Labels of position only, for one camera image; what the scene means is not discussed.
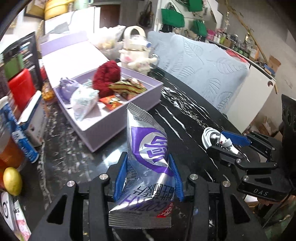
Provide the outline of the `upper green tote bag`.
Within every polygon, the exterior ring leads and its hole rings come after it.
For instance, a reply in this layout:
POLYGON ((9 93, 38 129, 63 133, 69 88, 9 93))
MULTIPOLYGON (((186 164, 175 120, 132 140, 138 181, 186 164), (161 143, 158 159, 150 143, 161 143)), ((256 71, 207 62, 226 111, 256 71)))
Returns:
POLYGON ((203 0, 188 0, 189 12, 199 12, 203 10, 203 0))

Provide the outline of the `orange contents plastic jar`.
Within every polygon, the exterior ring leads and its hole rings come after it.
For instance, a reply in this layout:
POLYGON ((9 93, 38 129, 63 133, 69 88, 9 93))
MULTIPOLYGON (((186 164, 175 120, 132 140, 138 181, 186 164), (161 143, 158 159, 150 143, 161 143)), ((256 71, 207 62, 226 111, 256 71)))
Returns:
POLYGON ((7 141, 1 140, 1 161, 4 162, 6 167, 18 169, 24 160, 23 151, 12 138, 8 138, 7 141))

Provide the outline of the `cardboard box on counter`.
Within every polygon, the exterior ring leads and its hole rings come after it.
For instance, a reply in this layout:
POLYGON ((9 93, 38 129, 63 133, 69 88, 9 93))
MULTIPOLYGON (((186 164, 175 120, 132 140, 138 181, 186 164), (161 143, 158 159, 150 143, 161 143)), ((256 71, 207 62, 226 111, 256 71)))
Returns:
POLYGON ((268 66, 274 71, 274 73, 276 73, 278 68, 281 66, 281 62, 278 59, 276 59, 274 56, 270 55, 268 66))

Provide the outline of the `silver purple foil packet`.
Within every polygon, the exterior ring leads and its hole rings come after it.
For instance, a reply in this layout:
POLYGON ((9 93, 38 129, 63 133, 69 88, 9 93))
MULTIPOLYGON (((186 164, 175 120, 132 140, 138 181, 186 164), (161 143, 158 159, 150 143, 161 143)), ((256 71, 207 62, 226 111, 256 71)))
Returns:
POLYGON ((144 109, 133 103, 126 109, 129 168, 108 223, 123 229, 170 228, 176 180, 167 135, 144 109))

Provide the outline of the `white blue medicine box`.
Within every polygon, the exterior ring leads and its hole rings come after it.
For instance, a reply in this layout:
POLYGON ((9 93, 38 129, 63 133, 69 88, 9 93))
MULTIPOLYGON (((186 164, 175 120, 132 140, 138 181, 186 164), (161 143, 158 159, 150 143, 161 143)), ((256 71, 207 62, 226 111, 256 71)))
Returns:
POLYGON ((41 91, 37 90, 23 110, 18 124, 34 147, 43 144, 49 112, 41 91))

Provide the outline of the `front blue leaf cushion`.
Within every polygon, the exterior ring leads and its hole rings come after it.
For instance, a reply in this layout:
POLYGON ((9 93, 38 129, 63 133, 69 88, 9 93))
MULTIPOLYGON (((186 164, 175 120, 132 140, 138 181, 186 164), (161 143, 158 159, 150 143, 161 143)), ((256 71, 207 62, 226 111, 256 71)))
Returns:
POLYGON ((249 66, 215 44, 174 33, 150 31, 147 36, 158 67, 196 91, 220 112, 229 109, 249 74, 249 66))

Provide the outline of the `gold patterned snack packet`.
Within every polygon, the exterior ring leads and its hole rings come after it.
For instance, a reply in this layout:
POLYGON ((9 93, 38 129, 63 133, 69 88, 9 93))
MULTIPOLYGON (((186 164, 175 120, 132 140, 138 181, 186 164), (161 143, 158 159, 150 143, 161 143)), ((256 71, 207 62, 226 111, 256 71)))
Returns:
POLYGON ((130 100, 147 91, 147 88, 136 78, 121 77, 119 81, 109 84, 108 87, 126 100, 130 100))

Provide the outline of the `cream cinnamoroll water bottle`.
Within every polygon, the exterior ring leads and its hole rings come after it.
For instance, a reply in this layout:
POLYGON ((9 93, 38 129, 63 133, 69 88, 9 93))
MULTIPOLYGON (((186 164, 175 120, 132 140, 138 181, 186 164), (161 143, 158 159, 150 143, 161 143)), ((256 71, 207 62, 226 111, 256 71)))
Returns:
POLYGON ((121 66, 147 75, 159 63, 159 56, 152 53, 152 44, 144 29, 127 27, 123 33, 123 48, 119 50, 121 66))

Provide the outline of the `large green tote bag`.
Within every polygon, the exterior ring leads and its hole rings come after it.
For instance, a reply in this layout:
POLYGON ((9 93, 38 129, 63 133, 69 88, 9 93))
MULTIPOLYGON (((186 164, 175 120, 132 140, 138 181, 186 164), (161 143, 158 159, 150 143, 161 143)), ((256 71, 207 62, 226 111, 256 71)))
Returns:
POLYGON ((176 11, 174 5, 169 2, 165 8, 161 9, 162 24, 174 28, 183 28, 185 26, 184 16, 176 11))

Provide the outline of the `lavender drawstring pouch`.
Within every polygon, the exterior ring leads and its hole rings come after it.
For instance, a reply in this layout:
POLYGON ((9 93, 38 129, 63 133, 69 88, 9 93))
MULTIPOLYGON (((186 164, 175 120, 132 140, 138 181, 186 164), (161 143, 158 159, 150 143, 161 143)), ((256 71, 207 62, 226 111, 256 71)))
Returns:
POLYGON ((67 77, 61 78, 60 83, 58 85, 58 92, 60 97, 69 102, 72 94, 80 87, 80 83, 76 80, 69 79, 67 77))

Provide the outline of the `open lavender gift box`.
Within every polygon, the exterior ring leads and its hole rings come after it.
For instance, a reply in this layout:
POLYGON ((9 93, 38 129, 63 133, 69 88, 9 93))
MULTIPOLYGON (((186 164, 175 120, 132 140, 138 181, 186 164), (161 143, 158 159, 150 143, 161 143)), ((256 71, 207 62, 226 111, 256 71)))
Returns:
POLYGON ((126 108, 150 110, 162 82, 108 60, 79 35, 58 35, 40 45, 58 103, 86 147, 95 152, 126 127, 126 108))

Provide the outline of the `dark red fluffy yarn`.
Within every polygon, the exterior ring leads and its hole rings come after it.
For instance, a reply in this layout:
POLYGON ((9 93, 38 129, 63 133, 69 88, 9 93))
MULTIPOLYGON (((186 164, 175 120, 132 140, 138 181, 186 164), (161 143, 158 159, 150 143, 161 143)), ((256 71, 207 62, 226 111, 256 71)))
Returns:
POLYGON ((99 98, 113 95, 114 91, 109 89, 109 84, 120 80, 120 67, 113 60, 108 61, 95 72, 92 80, 92 88, 98 90, 99 98))

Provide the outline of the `white mini fridge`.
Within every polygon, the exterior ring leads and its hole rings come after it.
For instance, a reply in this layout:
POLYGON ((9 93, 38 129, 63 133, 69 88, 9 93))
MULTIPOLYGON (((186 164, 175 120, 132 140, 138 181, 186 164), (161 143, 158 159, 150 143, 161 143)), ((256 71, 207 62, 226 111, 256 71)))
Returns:
POLYGON ((66 23, 70 32, 93 34, 100 28, 100 7, 71 11, 45 21, 45 34, 66 23))

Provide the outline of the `red cartoon snack packet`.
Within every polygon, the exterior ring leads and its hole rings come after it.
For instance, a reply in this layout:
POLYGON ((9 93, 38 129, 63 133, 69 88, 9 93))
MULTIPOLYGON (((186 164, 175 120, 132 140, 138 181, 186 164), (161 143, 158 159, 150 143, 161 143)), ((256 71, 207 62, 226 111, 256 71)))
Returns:
POLYGON ((123 101, 115 95, 102 97, 99 99, 99 101, 102 102, 110 111, 116 109, 117 107, 123 104, 123 101))

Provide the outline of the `dark brown door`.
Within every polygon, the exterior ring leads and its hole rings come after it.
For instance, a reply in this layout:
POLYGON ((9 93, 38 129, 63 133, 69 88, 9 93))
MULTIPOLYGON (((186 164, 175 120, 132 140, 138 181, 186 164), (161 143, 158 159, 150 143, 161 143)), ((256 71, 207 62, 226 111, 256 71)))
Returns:
POLYGON ((120 5, 105 4, 100 6, 100 27, 116 27, 119 24, 120 5))

